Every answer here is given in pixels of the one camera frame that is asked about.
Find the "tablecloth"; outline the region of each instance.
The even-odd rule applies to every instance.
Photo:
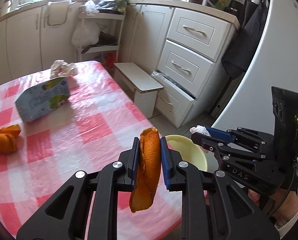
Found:
[[[77,64],[68,78],[69,103],[23,123],[14,102],[49,79],[34,73],[0,86],[0,127],[19,123],[18,151],[0,154],[0,221],[16,235],[27,219],[76,171],[100,171],[132,147],[150,122],[96,61]],[[131,213],[130,193],[119,192],[118,239],[161,239],[181,218],[181,194],[168,192],[161,175],[153,206]]]

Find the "yellow bowl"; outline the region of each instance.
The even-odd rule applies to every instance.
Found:
[[[207,171],[206,156],[192,140],[181,135],[167,135],[166,140],[173,150],[180,152],[184,161],[195,165],[201,171]]]

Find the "white plastic bag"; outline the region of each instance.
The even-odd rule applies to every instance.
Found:
[[[88,0],[85,3],[86,6],[86,14],[87,15],[94,15],[94,13],[98,13],[99,11],[96,9],[96,5],[93,0]]]
[[[74,30],[71,43],[75,47],[80,46],[80,35],[82,35],[82,40],[81,40],[81,47],[84,49],[85,47],[89,45],[96,44],[99,41],[99,34],[100,34],[100,27],[99,25],[95,22],[92,21],[93,19],[85,19],[83,30],[81,33],[82,29],[82,20],[79,19],[76,29]]]

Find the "shelf rack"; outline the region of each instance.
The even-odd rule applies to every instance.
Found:
[[[115,20],[116,22],[117,21],[122,21],[121,24],[120,24],[120,30],[119,30],[119,35],[118,35],[118,41],[117,41],[118,45],[93,47],[93,48],[90,48],[86,52],[86,54],[88,54],[88,53],[103,52],[103,51],[117,51],[116,52],[116,60],[118,60],[118,52],[119,52],[119,47],[120,47],[121,33],[122,33],[122,28],[123,28],[123,23],[124,23],[125,17],[126,17],[125,14],[121,15],[121,14],[110,14],[110,13],[95,13],[94,15],[87,15],[87,13],[79,13],[78,18],[82,20],[82,28],[81,28],[81,35],[80,35],[80,46],[78,48],[76,48],[76,50],[78,52],[79,61],[82,61],[82,54],[81,54],[81,52],[83,51],[83,48],[82,48],[82,30],[83,30],[83,27],[84,27],[85,19],[109,19],[109,20]]]

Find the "blue gripper pad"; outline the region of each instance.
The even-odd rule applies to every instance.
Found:
[[[132,150],[135,152],[135,155],[132,160],[132,169],[131,169],[131,184],[134,188],[137,183],[137,171],[138,171],[138,161],[139,161],[139,139],[134,141]]]
[[[171,169],[170,169],[170,163],[168,162],[168,157],[167,157],[167,152],[169,154],[169,149],[167,146],[167,143],[165,143],[166,139],[164,138],[160,139],[160,148],[161,148],[161,165],[162,165],[162,172],[163,172],[163,179],[165,181],[165,185],[167,190],[170,189],[170,173],[171,173]]]
[[[232,138],[231,134],[225,131],[221,131],[215,128],[205,126],[206,130],[210,133],[211,137],[217,138],[219,140],[225,141],[226,144],[233,143],[234,138]]]

